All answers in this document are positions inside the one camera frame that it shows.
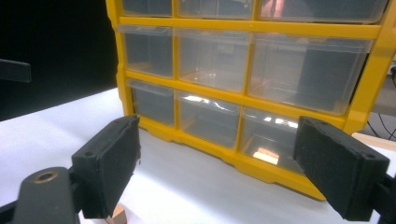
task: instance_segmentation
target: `plastic drawer organizer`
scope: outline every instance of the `plastic drawer organizer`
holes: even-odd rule
[[[166,141],[324,199],[298,118],[362,129],[396,52],[396,0],[106,0],[125,115]]]

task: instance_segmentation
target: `yellow frame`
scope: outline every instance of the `yellow frame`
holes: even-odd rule
[[[183,19],[177,15],[177,0],[172,0],[172,17],[170,18],[143,18],[125,17],[122,12],[121,0],[106,0],[107,14],[111,20],[113,29],[116,31],[116,42],[119,57],[117,73],[117,83],[119,87],[120,99],[122,101],[125,115],[134,113],[131,89],[127,86],[126,80],[134,78],[153,84],[159,84],[175,90],[190,91],[203,96],[214,97],[223,101],[232,102],[242,106],[254,107],[268,112],[294,119],[300,116],[309,116],[330,122],[334,126],[346,133],[354,133],[361,130],[368,119],[370,111],[374,105],[376,96],[386,77],[393,56],[396,52],[396,0],[389,0],[386,12],[380,22],[376,24],[324,24],[324,23],[299,23],[281,21],[260,21],[258,16],[260,1],[255,1],[253,5],[252,18],[247,21],[230,20],[203,20],[203,19]],[[174,77],[165,79],[153,77],[145,74],[132,72],[126,69],[125,55],[123,50],[122,34],[117,32],[117,27],[121,24],[148,25],[148,26],[169,26],[173,28],[199,28],[215,30],[238,30],[248,32],[268,32],[288,35],[313,35],[326,37],[347,37],[359,39],[372,39],[370,56],[366,62],[361,75],[360,82],[355,91],[351,104],[342,116],[323,114],[307,109],[297,108],[290,105],[281,105],[265,100],[255,99],[247,96],[247,83],[249,77],[246,76],[244,91],[242,93],[215,90],[208,87],[198,86],[191,83],[182,82],[177,79],[177,37],[173,37],[173,66]],[[249,58],[251,60],[252,47],[249,47]],[[324,200],[323,195],[304,176],[295,174],[288,170],[279,168],[270,163],[258,161],[244,155],[238,150],[230,150],[216,144],[206,142],[189,134],[183,133],[178,125],[178,102],[175,102],[175,127],[168,127],[156,121],[141,118],[140,126],[150,133],[166,141],[175,141],[192,147],[201,149],[211,155],[221,158],[232,164],[237,170],[247,175],[259,178],[268,183],[279,183],[301,193],[314,198]],[[239,145],[241,130],[238,130],[237,144]]]

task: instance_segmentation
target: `small object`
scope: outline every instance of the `small object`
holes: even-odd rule
[[[277,162],[279,161],[279,155],[263,147],[259,147],[259,149],[253,154],[253,157],[262,161],[268,161],[274,165],[277,165]]]
[[[108,224],[126,224],[127,218],[125,214],[125,209],[117,204],[116,209],[114,209],[114,213],[112,217],[108,217],[106,219]]]
[[[0,80],[18,81],[29,83],[32,74],[29,63],[0,59]]]

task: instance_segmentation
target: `cable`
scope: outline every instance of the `cable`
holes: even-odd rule
[[[384,129],[387,131],[387,133],[390,134],[389,139],[392,138],[392,137],[396,138],[396,136],[393,135],[394,132],[391,133],[391,132],[388,130],[387,126],[385,126],[384,121],[382,120],[381,114],[378,114],[378,116],[379,116],[379,119],[381,120],[382,126],[384,126]]]
[[[372,130],[372,132],[374,133],[375,137],[379,137],[382,138],[381,136],[379,136],[379,134],[374,130],[374,128],[371,126],[370,121],[367,120],[367,124],[369,125],[370,129]]]
[[[396,88],[396,81],[395,81],[395,77],[396,77],[396,66],[390,68],[390,72],[392,73],[392,82],[393,82],[393,85],[394,85],[395,88]]]
[[[390,137],[388,138],[388,140],[390,140],[390,138],[393,136],[394,137],[394,133],[396,133],[396,129],[395,130],[393,130],[393,133],[390,135]]]

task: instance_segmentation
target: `white surface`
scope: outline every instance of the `white surface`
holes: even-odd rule
[[[0,205],[17,199],[31,173],[70,167],[71,155],[121,116],[112,90],[0,122]],[[120,199],[130,223],[347,223],[326,202],[240,174],[198,150],[145,131],[140,142],[142,162]],[[395,161],[395,154],[386,156]],[[374,214],[371,223],[377,220]]]

